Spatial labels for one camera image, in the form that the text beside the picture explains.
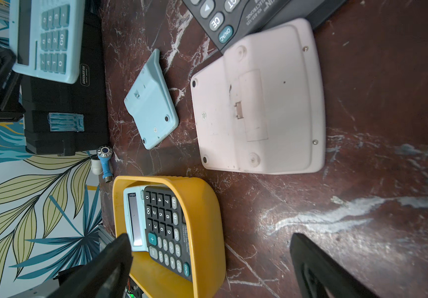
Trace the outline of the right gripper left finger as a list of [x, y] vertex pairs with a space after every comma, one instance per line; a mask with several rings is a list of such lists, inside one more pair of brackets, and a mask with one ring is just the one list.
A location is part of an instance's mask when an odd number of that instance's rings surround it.
[[132, 261], [129, 238], [123, 233], [49, 296], [51, 298], [122, 298]]

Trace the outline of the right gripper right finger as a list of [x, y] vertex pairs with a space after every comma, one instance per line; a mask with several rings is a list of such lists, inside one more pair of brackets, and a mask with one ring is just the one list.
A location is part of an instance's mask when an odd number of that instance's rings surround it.
[[376, 298], [303, 233], [294, 233], [290, 254], [303, 298]]

